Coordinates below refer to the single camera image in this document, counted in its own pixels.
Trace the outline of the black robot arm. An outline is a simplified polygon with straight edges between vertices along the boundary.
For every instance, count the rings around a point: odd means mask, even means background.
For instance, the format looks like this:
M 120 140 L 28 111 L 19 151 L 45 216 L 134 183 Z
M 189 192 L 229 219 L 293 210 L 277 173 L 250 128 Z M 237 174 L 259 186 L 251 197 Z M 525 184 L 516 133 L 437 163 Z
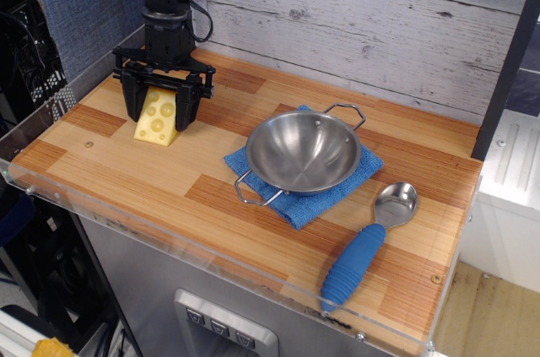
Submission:
M 206 37 L 195 34 L 192 13 L 206 14 L 195 0 L 144 0 L 144 45 L 116 47 L 114 76 L 122 86 L 128 116 L 139 120 L 151 87 L 172 92 L 175 128 L 182 132 L 196 120 L 201 99 L 213 97 L 213 66 L 192 57 Z

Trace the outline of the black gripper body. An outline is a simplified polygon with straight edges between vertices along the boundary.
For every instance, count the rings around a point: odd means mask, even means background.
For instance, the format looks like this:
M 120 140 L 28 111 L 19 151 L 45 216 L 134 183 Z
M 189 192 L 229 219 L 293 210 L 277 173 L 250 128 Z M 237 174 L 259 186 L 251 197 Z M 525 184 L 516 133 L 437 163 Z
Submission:
M 215 69 L 192 57 L 195 41 L 185 27 L 185 12 L 165 15 L 143 11 L 144 45 L 141 48 L 116 47 L 115 77 L 123 72 L 143 77 L 148 87 L 175 91 L 182 84 L 197 84 L 201 98 L 213 97 Z

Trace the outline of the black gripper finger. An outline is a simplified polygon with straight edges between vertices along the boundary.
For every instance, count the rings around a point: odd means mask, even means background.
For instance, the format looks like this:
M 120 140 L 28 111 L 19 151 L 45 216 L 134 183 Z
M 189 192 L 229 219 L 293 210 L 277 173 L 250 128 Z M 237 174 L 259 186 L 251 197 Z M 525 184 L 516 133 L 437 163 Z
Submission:
M 175 129 L 186 130 L 196 120 L 201 99 L 201 91 L 197 84 L 182 84 L 175 94 Z
M 121 86 L 127 114 L 137 122 L 141 116 L 149 87 L 142 76 L 131 72 L 121 74 Z

